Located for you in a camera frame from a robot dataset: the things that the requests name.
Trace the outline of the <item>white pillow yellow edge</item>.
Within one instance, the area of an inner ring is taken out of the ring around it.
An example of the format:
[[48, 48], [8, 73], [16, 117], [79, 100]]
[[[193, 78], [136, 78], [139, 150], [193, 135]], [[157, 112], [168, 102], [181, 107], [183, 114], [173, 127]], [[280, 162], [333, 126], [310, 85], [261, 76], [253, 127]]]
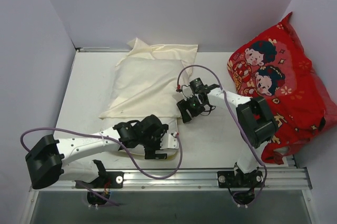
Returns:
[[[128, 122], [133, 120], [142, 121], [143, 118], [105, 118], [101, 123], [101, 130], [112, 128], [120, 122]], [[168, 125], [168, 131], [161, 139], [163, 146], [160, 150], [156, 150], [156, 154], [165, 153], [167, 154], [166, 159], [168, 160], [177, 153], [179, 148], [176, 138], [172, 137], [172, 134], [176, 135], [178, 132], [177, 119], [170, 117], [159, 117], [159, 120], [162, 124]]]

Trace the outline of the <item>cream pillowcase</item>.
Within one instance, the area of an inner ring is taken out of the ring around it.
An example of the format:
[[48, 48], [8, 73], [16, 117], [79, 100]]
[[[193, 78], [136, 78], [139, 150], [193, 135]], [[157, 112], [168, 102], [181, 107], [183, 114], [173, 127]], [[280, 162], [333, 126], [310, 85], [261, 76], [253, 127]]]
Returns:
[[176, 104], [183, 96], [176, 87], [189, 83], [198, 45], [148, 45], [139, 38], [128, 45], [131, 50], [115, 66], [111, 101], [100, 118], [180, 117]]

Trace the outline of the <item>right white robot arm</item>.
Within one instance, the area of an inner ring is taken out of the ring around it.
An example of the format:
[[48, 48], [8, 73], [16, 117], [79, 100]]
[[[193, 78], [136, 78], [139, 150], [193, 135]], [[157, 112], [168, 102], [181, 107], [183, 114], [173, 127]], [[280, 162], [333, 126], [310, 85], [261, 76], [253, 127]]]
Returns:
[[251, 98], [226, 91], [217, 84], [210, 86], [193, 83], [192, 94], [177, 102], [183, 123], [206, 112], [206, 106], [228, 109], [246, 143], [234, 168], [234, 182], [245, 187], [252, 181], [252, 172], [262, 166], [263, 148], [278, 130], [276, 120], [265, 98]]

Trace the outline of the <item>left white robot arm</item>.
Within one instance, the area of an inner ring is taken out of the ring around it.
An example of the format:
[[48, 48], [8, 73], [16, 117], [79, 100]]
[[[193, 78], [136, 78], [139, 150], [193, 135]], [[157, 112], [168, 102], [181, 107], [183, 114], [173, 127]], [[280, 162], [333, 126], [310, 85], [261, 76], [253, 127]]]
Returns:
[[166, 159], [168, 149], [179, 146], [176, 133], [169, 133], [155, 115], [143, 120], [120, 122], [96, 134], [76, 133], [68, 139], [42, 137], [25, 157], [33, 189], [47, 188], [58, 180], [80, 180], [100, 188], [106, 183], [103, 166], [97, 160], [77, 164], [76, 160], [101, 152], [128, 150], [141, 145], [147, 160]]

